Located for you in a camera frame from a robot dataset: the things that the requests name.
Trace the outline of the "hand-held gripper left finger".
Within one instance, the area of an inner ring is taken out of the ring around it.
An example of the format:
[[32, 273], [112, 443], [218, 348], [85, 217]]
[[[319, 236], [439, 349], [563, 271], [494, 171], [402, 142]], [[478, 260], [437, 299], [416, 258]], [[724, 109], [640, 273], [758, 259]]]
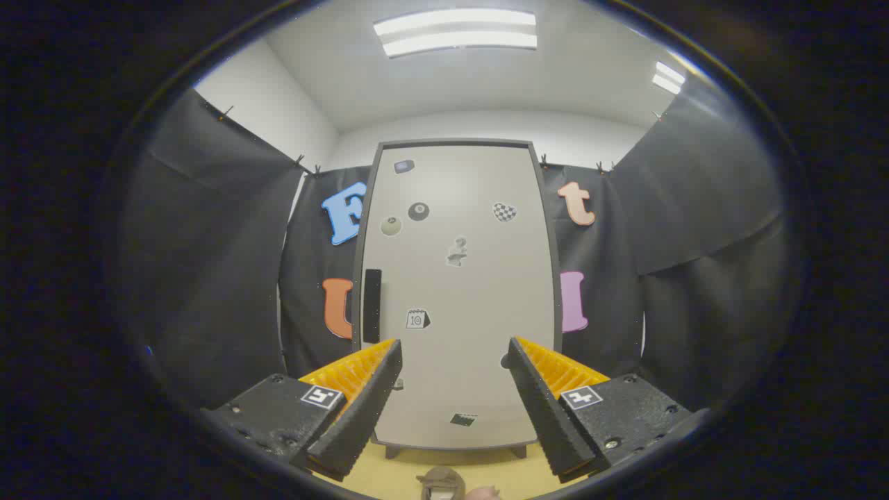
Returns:
[[389, 339], [299, 378], [270, 374], [204, 414], [267, 458], [342, 481], [371, 440], [401, 370], [402, 345]]

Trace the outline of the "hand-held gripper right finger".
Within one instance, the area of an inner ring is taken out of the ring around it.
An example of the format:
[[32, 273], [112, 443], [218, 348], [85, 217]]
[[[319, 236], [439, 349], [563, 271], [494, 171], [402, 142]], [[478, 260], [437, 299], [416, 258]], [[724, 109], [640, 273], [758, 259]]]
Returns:
[[633, 461], [697, 422], [640, 374], [611, 378], [521, 337], [509, 341], [507, 368], [561, 482]]

